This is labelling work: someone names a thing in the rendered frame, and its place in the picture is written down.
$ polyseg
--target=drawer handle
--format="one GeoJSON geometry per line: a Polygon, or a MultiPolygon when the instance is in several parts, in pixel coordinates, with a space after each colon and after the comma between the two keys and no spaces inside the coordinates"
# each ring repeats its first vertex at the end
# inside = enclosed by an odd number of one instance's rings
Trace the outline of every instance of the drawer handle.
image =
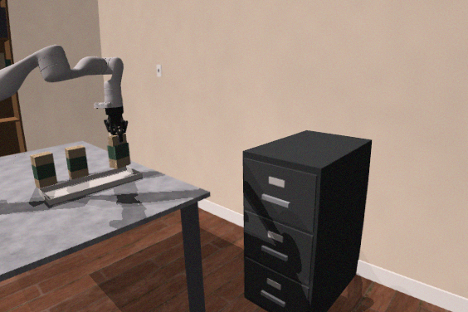
{"type": "Polygon", "coordinates": [[[266,291],[262,290],[260,295],[266,297],[268,300],[275,302],[277,305],[281,307],[285,307],[286,303],[283,300],[278,299],[277,297],[273,296],[272,294],[268,294],[266,291]]]}
{"type": "Polygon", "coordinates": [[[268,177],[268,183],[270,185],[275,185],[279,188],[285,188],[285,180],[283,179],[268,177]]]}
{"type": "Polygon", "coordinates": [[[266,232],[266,235],[268,236],[269,239],[277,240],[281,243],[283,243],[283,236],[280,234],[276,234],[275,232],[266,232]]]}
{"type": "Polygon", "coordinates": [[[283,260],[284,262],[288,261],[288,256],[287,255],[284,255],[284,254],[282,254],[282,253],[280,253],[278,251],[275,251],[272,248],[269,248],[269,247],[267,247],[265,245],[261,246],[261,250],[268,253],[268,254],[270,254],[270,255],[272,255],[272,256],[274,256],[274,257],[279,258],[280,260],[283,260]]]}
{"type": "Polygon", "coordinates": [[[274,288],[278,290],[281,290],[281,284],[277,283],[276,281],[270,278],[266,278],[266,284],[268,284],[269,286],[273,286],[274,288]]]}
{"type": "Polygon", "coordinates": [[[282,206],[284,208],[288,208],[290,206],[289,202],[281,200],[281,199],[273,197],[273,196],[266,195],[266,194],[261,195],[261,199],[263,201],[267,201],[267,202],[277,204],[278,206],[282,206]]]}

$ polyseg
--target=white tray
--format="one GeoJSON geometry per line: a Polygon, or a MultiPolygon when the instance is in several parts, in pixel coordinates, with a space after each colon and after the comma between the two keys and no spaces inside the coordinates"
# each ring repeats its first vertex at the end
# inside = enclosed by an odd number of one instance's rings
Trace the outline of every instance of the white tray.
{"type": "Polygon", "coordinates": [[[126,168],[112,169],[83,178],[45,186],[44,188],[39,188],[39,193],[46,200],[47,205],[53,206],[57,203],[84,197],[90,193],[97,193],[98,191],[140,180],[141,178],[143,178],[141,172],[127,165],[126,168]]]}

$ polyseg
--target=gray robotic arm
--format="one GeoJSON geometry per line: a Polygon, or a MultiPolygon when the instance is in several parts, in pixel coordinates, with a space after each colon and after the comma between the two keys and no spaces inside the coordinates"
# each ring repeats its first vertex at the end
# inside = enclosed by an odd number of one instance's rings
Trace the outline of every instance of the gray robotic arm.
{"type": "Polygon", "coordinates": [[[105,127],[112,135],[117,134],[122,142],[122,134],[127,130],[129,122],[122,117],[124,105],[120,83],[124,63],[120,58],[87,56],[71,69],[61,46],[42,48],[18,63],[0,70],[0,100],[14,95],[29,73],[38,66],[42,77],[47,82],[70,80],[87,75],[112,74],[112,77],[104,83],[105,101],[95,103],[95,108],[105,108],[105,113],[109,116],[107,120],[104,120],[105,127]]]}

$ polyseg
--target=black table leg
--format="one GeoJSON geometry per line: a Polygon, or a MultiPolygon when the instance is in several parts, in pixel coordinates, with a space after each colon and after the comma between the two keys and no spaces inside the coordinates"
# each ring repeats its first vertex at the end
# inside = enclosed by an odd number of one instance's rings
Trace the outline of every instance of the black table leg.
{"type": "Polygon", "coordinates": [[[183,252],[190,312],[205,312],[198,202],[181,208],[183,252]]]}

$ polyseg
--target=wooden bookshelf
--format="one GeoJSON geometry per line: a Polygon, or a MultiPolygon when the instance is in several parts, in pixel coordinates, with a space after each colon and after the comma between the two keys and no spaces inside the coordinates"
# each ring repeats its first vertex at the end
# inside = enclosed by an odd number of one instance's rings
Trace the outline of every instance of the wooden bookshelf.
{"type": "MultiPolygon", "coordinates": [[[[8,0],[0,0],[0,69],[13,64],[8,0]]],[[[0,101],[0,157],[26,152],[18,93],[0,101]]]]}

